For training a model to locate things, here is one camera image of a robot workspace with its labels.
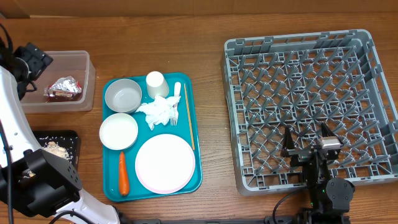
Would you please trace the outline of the grey bowl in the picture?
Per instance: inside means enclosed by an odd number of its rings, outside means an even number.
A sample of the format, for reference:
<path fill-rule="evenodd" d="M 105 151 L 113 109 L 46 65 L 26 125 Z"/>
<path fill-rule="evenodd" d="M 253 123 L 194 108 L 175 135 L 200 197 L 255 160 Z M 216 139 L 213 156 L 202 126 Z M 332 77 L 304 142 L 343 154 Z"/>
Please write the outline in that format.
<path fill-rule="evenodd" d="M 104 100 L 117 113 L 132 113 L 141 105 L 142 90 L 134 80 L 119 79 L 106 88 Z"/>

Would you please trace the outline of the foil wrapper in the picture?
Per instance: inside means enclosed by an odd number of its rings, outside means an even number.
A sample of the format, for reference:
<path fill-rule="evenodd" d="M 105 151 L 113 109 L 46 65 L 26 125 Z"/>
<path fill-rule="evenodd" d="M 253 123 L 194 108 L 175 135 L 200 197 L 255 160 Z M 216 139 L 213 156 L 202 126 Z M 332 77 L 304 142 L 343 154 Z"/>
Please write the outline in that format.
<path fill-rule="evenodd" d="M 72 76 L 59 78 L 44 90 L 48 101 L 76 101 L 82 94 L 82 87 Z"/>

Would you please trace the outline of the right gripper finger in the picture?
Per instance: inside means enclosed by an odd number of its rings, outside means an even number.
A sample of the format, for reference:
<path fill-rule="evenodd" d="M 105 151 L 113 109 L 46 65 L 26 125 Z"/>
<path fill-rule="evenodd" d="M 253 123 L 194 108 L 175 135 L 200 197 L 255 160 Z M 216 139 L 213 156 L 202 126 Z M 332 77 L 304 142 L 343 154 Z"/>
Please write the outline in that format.
<path fill-rule="evenodd" d="M 326 123 L 321 123 L 322 140 L 337 140 L 340 146 L 343 146 L 343 141 L 328 127 Z"/>
<path fill-rule="evenodd" d="M 288 150 L 295 149 L 295 142 L 294 142 L 294 140 L 292 138 L 289 125 L 285 126 L 284 140 L 283 140 L 282 148 L 283 149 L 288 149 Z"/>

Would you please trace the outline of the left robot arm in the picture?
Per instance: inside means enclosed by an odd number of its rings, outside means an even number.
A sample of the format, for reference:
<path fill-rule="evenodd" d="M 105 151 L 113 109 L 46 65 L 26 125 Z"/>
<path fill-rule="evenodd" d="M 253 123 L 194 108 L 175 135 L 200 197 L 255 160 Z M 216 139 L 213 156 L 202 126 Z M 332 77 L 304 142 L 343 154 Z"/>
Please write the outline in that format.
<path fill-rule="evenodd" d="M 43 150 L 27 122 L 20 95 L 51 63 L 33 44 L 1 44 L 1 201 L 27 217 L 119 223 L 118 211 L 83 189 L 73 164 Z"/>

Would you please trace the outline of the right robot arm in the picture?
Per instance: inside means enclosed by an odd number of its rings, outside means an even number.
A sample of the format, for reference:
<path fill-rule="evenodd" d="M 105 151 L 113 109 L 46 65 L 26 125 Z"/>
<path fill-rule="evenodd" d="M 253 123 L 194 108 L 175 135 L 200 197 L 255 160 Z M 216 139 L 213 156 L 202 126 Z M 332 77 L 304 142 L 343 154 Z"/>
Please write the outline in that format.
<path fill-rule="evenodd" d="M 298 150 L 287 125 L 281 156 L 290 158 L 292 167 L 301 167 L 305 188 L 310 196 L 310 208 L 301 208 L 288 223 L 349 223 L 349 205 L 355 186 L 348 180 L 332 177 L 328 161 L 338 158 L 343 141 L 325 124 L 321 137 L 308 149 Z"/>

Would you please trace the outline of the white bowl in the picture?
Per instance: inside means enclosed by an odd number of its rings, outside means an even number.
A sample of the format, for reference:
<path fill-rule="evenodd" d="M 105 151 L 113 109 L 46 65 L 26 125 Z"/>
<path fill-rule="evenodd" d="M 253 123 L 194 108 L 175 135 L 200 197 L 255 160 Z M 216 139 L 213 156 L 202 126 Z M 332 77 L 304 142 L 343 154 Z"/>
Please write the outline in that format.
<path fill-rule="evenodd" d="M 131 147 L 138 132 L 138 124 L 131 115 L 115 113 L 102 122 L 99 138 L 104 147 L 118 151 Z"/>

